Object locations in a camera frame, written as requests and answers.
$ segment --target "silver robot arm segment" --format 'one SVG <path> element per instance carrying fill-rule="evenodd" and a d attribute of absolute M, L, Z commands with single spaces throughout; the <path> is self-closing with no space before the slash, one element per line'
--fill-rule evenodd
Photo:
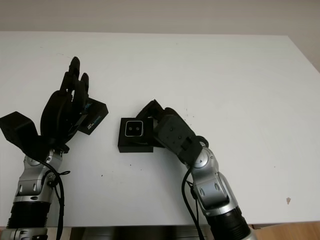
<path fill-rule="evenodd" d="M 49 151 L 46 163 L 56 170 L 62 163 L 62 152 Z M 11 217 L 1 240 L 46 240 L 47 214 L 53 199 L 55 175 L 44 165 L 25 156 L 24 171 L 19 178 Z"/>
<path fill-rule="evenodd" d="M 219 172 L 213 152 L 203 147 L 193 169 L 193 190 L 215 240 L 257 240 L 242 217 L 235 195 Z"/>

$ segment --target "black wire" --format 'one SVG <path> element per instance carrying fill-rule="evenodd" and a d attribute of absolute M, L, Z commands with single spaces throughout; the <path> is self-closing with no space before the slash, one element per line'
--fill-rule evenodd
<path fill-rule="evenodd" d="M 189 213 L 190 213 L 190 215 L 192 217 L 192 220 L 194 222 L 194 225 L 196 227 L 196 230 L 198 231 L 199 238 L 200 238 L 200 240 L 204 240 L 205 238 L 204 238 L 204 235 L 202 234 L 202 231 L 200 229 L 199 222 L 197 221 L 194 213 L 192 212 L 192 209 L 191 209 L 191 207 L 190 207 L 190 205 L 188 203 L 187 197 L 186 197 L 185 186 L 186 186 L 187 178 L 188 178 L 189 174 L 191 173 L 191 170 L 192 170 L 192 167 L 190 167 L 188 169 L 188 171 L 186 171 L 186 173 L 185 173 L 185 175 L 183 177 L 182 185 L 181 185 L 181 192 L 182 192 L 182 197 L 183 197 L 184 203 L 186 205 L 186 208 L 188 209 L 188 211 L 189 211 Z"/>
<path fill-rule="evenodd" d="M 192 188 L 192 185 L 193 185 L 193 184 L 192 184 L 191 182 L 186 181 L 186 183 L 189 185 L 190 188 Z"/>
<path fill-rule="evenodd" d="M 52 173 L 52 171 L 51 171 L 51 170 L 48 170 L 48 171 L 45 172 L 45 174 L 43 175 L 43 178 L 42 178 L 42 180 L 41 180 L 41 185 L 43 185 L 43 184 L 45 183 L 46 177 L 48 176 L 49 173 Z M 61 172 L 61 173 L 58 172 L 59 176 L 61 176 L 61 175 L 67 175 L 67 174 L 69 174 L 69 173 L 71 173 L 71 171 L 64 171 L 64 172 Z"/>
<path fill-rule="evenodd" d="M 63 173 L 58 173 L 53 166 L 51 166 L 49 163 L 42 161 L 42 160 L 36 160 L 37 162 L 41 163 L 42 165 L 46 166 L 50 171 L 55 175 L 55 180 L 57 184 L 59 184 L 60 188 L 60 196 L 58 195 L 57 187 L 54 186 L 55 193 L 57 194 L 58 202 L 59 202 L 59 219 L 58 219 L 58 227 L 56 230 L 56 240 L 60 240 L 63 227 L 64 227 L 64 214 L 65 214 L 65 191 L 64 191 L 64 185 L 62 183 L 60 175 L 65 175 L 70 173 L 70 171 L 65 171 Z"/>
<path fill-rule="evenodd" d="M 198 201 L 195 200 L 195 208 L 196 208 L 196 221 L 199 224 L 199 209 L 198 209 Z"/>

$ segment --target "white wall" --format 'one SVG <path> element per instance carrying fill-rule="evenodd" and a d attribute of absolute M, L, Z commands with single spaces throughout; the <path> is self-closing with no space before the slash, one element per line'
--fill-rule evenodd
<path fill-rule="evenodd" d="M 0 31 L 288 35 L 320 71 L 319 0 L 0 0 Z"/>

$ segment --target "robotic hand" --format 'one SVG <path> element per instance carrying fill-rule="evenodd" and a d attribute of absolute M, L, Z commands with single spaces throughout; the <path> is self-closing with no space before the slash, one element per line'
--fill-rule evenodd
<path fill-rule="evenodd" d="M 121 153 L 153 152 L 153 147 L 164 147 L 173 152 L 188 168 L 182 181 L 184 202 L 204 239 L 192 209 L 185 196 L 189 174 L 193 184 L 191 193 L 198 201 L 211 227 L 215 240 L 256 240 L 208 141 L 197 136 L 172 108 L 163 109 L 156 100 L 146 105 L 136 118 L 122 118 L 118 148 Z"/>
<path fill-rule="evenodd" d="M 88 75 L 84 73 L 78 80 L 79 74 L 80 61 L 74 57 L 60 90 L 51 95 L 42 112 L 41 135 L 32 120 L 17 111 L 0 118 L 5 138 L 25 153 L 24 172 L 1 240 L 46 240 L 45 226 L 53 189 L 60 206 L 56 239 L 62 235 L 65 197 L 60 176 L 70 171 L 58 173 L 57 170 L 63 154 L 69 151 L 66 143 L 77 131 L 91 134 L 108 114 L 104 103 L 89 98 Z"/>

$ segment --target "camera lens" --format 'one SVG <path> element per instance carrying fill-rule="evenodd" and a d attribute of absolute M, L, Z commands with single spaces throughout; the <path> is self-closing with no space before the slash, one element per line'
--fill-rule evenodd
<path fill-rule="evenodd" d="M 127 121 L 125 125 L 126 137 L 140 137 L 143 135 L 142 121 Z"/>

